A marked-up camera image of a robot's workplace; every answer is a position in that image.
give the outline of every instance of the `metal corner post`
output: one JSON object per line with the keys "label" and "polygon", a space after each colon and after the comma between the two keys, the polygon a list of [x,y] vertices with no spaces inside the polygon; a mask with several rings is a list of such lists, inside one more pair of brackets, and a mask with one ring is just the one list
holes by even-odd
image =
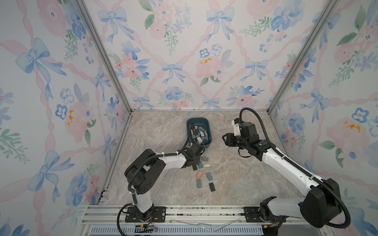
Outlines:
{"label": "metal corner post", "polygon": [[299,54],[296,60],[293,63],[293,67],[289,70],[285,80],[282,82],[281,86],[279,87],[277,94],[275,95],[272,103],[268,108],[268,113],[273,111],[274,108],[277,106],[278,102],[280,101],[282,95],[286,91],[287,87],[289,86],[290,82],[293,80],[294,75],[297,73],[299,67],[301,66],[303,60],[305,60],[306,56],[310,52],[311,48],[313,47],[317,37],[320,35],[321,31],[324,29],[325,25],[327,24],[329,18],[332,16],[334,9],[336,8],[337,4],[340,0],[329,0],[327,5],[324,7],[322,14],[319,16],[318,22],[312,28],[307,41],[304,43],[302,49],[299,51]]}
{"label": "metal corner post", "polygon": [[93,23],[93,20],[88,12],[87,6],[84,3],[84,0],[73,0],[73,3],[76,7],[76,9],[79,12],[79,15],[82,17],[82,20],[85,24],[85,27],[87,28],[91,38],[93,39],[93,44],[98,50],[98,53],[101,57],[101,59],[104,61],[104,67],[106,68],[107,72],[109,73],[110,79],[113,82],[115,86],[115,90],[119,94],[119,97],[122,101],[122,103],[125,105],[128,113],[131,113],[131,107],[126,99],[126,95],[121,87],[121,84],[119,83],[119,80],[117,79],[117,75],[115,74],[111,61],[106,53],[105,47],[101,42],[100,36],[95,28],[95,25]]}

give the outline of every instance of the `floral wallpaper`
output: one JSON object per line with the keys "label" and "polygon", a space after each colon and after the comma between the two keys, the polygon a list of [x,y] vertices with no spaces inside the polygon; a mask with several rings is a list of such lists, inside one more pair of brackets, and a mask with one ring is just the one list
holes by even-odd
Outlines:
{"label": "floral wallpaper", "polygon": [[0,3],[0,235],[75,235],[127,112],[70,0]]}
{"label": "floral wallpaper", "polygon": [[266,109],[327,3],[84,2],[135,110]]}
{"label": "floral wallpaper", "polygon": [[341,0],[271,112],[289,156],[340,185],[337,235],[378,235],[377,24],[377,0]]}

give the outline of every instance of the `gray block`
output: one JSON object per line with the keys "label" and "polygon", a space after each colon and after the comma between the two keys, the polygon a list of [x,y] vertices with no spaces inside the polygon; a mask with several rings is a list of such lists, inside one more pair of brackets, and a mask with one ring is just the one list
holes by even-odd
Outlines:
{"label": "gray block", "polygon": [[197,188],[202,188],[202,183],[200,179],[197,179]]}

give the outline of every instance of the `pink block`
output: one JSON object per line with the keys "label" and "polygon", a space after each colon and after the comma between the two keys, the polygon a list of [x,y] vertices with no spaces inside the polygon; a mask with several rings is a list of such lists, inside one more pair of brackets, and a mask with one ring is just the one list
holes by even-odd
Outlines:
{"label": "pink block", "polygon": [[197,177],[198,179],[200,179],[202,175],[203,175],[203,172],[202,172],[202,171],[198,171],[198,174],[196,175],[196,177]]}

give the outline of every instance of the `black cable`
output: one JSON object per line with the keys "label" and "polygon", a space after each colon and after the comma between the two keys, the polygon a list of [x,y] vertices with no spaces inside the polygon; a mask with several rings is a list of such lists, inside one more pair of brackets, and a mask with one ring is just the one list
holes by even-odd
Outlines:
{"label": "black cable", "polygon": [[121,210],[118,212],[118,215],[117,215],[117,228],[118,228],[118,231],[119,233],[122,235],[122,236],[126,236],[123,232],[122,232],[122,229],[119,225],[119,217],[121,216],[121,213],[125,213],[123,212],[123,209],[125,209],[126,207],[129,207],[129,206],[132,206],[133,204],[132,203],[128,203],[128,204],[125,204]]}
{"label": "black cable", "polygon": [[[290,160],[288,157],[284,156],[283,153],[281,153],[280,151],[278,151],[272,144],[272,142],[270,141],[269,137],[268,137],[268,133],[266,132],[265,130],[265,126],[262,122],[262,119],[260,118],[259,114],[254,111],[253,109],[251,108],[248,108],[248,107],[245,107],[243,108],[241,111],[240,111],[240,114],[239,114],[239,120],[240,120],[240,123],[243,122],[242,120],[242,113],[243,111],[245,110],[248,110],[250,112],[252,112],[256,117],[257,119],[259,120],[260,122],[260,125],[261,125],[261,128],[262,128],[262,131],[264,133],[264,136],[265,136],[265,139],[266,141],[268,142],[269,146],[280,156],[282,157],[285,161],[289,162],[291,165],[293,165],[294,167],[296,167],[297,169],[299,169],[301,172],[303,172],[305,175],[307,175],[308,177],[311,177],[312,174],[310,174],[308,171],[306,171],[305,169],[303,169],[301,166],[299,166],[297,163],[295,163],[294,161]],[[333,224],[333,223],[327,223],[328,226],[331,226],[333,228],[347,228],[349,225],[350,225],[350,222],[351,222],[351,219],[350,219],[350,214],[349,214],[349,211],[347,209],[347,207],[345,206],[345,204],[342,202],[342,200],[339,198],[339,196],[337,196],[337,194],[330,188],[328,187],[327,184],[325,184],[323,181],[319,180],[318,178],[316,177],[313,177],[312,178],[315,182],[317,182],[318,184],[320,184],[322,187],[324,187],[327,192],[329,192],[333,197],[334,199],[340,204],[341,206],[341,209],[343,210],[344,212],[344,215],[345,215],[345,221],[344,223],[342,224]]]}
{"label": "black cable", "polygon": [[183,148],[182,148],[180,151],[178,151],[179,154],[182,153],[182,152],[184,151],[186,145],[187,145],[188,142],[189,142],[190,137],[191,137],[191,133],[189,132],[189,133],[188,133],[188,136],[187,136],[187,138],[186,138],[186,142],[184,143]]}
{"label": "black cable", "polygon": [[159,157],[163,157],[163,156],[176,156],[177,153],[166,153],[166,154],[157,154],[157,155],[153,155],[153,156],[150,156],[148,157],[146,160],[144,160],[140,165],[139,167],[137,168],[137,170],[134,172],[133,176],[130,178],[130,181],[129,181],[129,185],[127,186],[127,190],[129,190],[132,194],[134,194],[135,190],[131,188],[132,184],[133,184],[133,181],[134,179],[136,178],[136,174],[147,164],[149,163],[151,160],[155,159],[155,158],[159,158]]}

